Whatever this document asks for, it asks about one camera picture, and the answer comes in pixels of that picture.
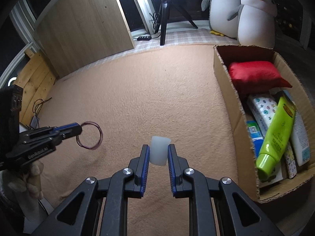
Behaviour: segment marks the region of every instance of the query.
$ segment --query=triangular cutout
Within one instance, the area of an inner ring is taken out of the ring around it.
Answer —
[[[79,212],[84,193],[79,193],[57,216],[57,220],[69,225],[74,225]]]
[[[260,217],[256,214],[255,211],[252,210],[251,207],[246,204],[246,202],[243,200],[243,198],[241,198],[241,196],[239,196],[239,194],[233,193],[232,196],[236,204],[241,223],[244,227],[260,221]]]

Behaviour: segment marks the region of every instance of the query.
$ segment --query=green tube cap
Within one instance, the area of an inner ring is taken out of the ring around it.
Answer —
[[[273,157],[268,154],[260,154],[256,160],[256,167],[258,169],[258,177],[260,180],[267,180],[273,169],[275,168],[277,162]]]

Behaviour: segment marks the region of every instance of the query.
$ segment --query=blue package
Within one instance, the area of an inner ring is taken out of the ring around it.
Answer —
[[[256,121],[254,120],[247,121],[247,127],[248,127],[248,132],[250,134],[250,137],[252,138],[253,143],[254,143],[255,156],[257,158],[259,155],[259,151],[262,146],[262,143],[264,142],[264,137],[262,136],[262,133]]]

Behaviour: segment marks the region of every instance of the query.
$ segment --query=cardboard box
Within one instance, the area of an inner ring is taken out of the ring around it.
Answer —
[[[284,179],[262,192],[259,191],[254,146],[247,130],[245,112],[227,71],[227,66],[232,62],[255,60],[272,62],[281,76],[293,86],[287,90],[302,116],[311,149],[311,159],[305,170],[299,171],[293,179]],[[303,86],[285,60],[278,53],[261,47],[215,46],[214,72],[229,114],[236,150],[238,185],[241,189],[252,200],[264,203],[280,198],[310,180],[315,174],[315,113]]]

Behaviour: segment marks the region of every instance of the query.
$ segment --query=yellow penguin foot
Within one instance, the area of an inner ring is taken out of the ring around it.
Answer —
[[[217,31],[214,31],[214,30],[211,30],[211,31],[210,31],[210,34],[225,36],[224,34],[221,34],[221,33],[217,32]]]

